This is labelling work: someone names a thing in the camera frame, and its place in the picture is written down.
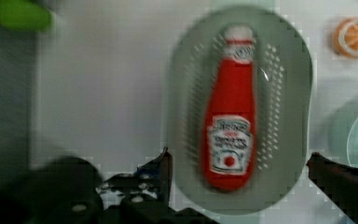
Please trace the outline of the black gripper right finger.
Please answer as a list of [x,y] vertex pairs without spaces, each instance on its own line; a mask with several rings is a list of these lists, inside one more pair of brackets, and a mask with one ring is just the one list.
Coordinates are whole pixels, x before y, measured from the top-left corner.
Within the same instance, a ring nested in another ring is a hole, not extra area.
[[346,216],[358,224],[358,168],[313,152],[306,163],[310,181]]

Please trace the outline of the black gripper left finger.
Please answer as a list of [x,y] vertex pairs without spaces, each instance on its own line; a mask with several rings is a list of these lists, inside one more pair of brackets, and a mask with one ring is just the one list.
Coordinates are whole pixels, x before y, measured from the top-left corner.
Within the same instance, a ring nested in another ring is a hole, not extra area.
[[41,224],[218,224],[193,208],[171,208],[171,189],[172,155],[165,147],[134,172],[102,182],[92,201],[62,203]]

